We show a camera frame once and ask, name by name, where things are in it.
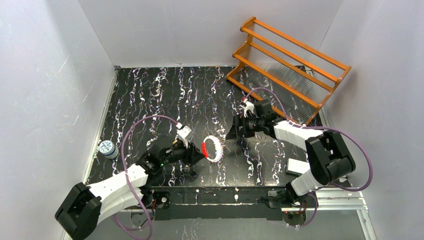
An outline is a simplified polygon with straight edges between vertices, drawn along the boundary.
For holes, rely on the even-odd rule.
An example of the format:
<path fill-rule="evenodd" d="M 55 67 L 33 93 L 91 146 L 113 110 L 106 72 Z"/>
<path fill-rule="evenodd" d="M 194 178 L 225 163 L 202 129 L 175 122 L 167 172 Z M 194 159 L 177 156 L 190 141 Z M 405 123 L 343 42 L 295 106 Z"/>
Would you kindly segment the silver key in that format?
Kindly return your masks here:
<path fill-rule="evenodd" d="M 183 168 L 185 173 L 188 173 L 193 179 L 198 178 L 198 174 L 196 173 L 194 167 L 190 164 L 186 164 Z"/>

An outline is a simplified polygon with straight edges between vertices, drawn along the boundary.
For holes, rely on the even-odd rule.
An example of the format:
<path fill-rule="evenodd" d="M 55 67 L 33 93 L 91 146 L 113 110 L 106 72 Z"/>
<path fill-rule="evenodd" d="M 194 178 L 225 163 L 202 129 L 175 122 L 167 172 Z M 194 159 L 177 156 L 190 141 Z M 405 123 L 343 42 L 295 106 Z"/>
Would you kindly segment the white red keyring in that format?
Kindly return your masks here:
<path fill-rule="evenodd" d="M 201 144 L 201 151 L 210 163 L 216 164 L 224 157 L 225 145 L 217 136 L 207 135 Z"/>

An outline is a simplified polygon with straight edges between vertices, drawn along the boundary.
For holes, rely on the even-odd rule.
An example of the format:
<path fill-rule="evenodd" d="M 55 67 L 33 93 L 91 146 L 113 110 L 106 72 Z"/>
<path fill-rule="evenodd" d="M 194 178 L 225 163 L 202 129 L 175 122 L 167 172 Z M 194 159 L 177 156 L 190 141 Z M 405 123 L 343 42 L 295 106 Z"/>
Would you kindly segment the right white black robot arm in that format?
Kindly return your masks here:
<path fill-rule="evenodd" d="M 252 103 L 245 99 L 240 106 L 243 113 L 234 115 L 226 140 L 250 138 L 262 132 L 306 151 L 309 170 L 285 186 L 286 197 L 297 199 L 305 196 L 356 169 L 355 161 L 339 132 L 295 126 L 276 113 L 269 100 Z"/>

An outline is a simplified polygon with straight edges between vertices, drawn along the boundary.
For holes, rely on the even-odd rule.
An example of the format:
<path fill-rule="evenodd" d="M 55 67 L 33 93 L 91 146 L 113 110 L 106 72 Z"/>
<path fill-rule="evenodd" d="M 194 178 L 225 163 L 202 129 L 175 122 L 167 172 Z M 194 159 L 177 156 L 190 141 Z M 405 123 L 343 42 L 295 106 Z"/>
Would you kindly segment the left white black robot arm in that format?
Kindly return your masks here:
<path fill-rule="evenodd" d="M 164 166 L 181 162 L 192 167 L 207 157 L 205 146 L 198 148 L 193 142 L 184 145 L 182 140 L 175 140 L 164 148 L 154 145 L 127 171 L 97 183 L 74 185 L 54 218 L 73 240 L 84 240 L 104 219 L 144 201 L 148 193 L 145 185 L 157 178 Z"/>

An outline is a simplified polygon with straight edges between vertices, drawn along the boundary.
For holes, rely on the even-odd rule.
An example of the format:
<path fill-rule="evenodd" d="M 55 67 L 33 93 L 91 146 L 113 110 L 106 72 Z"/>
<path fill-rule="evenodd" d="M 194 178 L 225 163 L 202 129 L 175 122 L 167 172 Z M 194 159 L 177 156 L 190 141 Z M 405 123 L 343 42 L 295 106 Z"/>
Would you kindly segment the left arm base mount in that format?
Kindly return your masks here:
<path fill-rule="evenodd" d="M 168 187 L 137 187 L 145 208 L 148 211 L 168 209 L 171 204 L 171 189 Z"/>

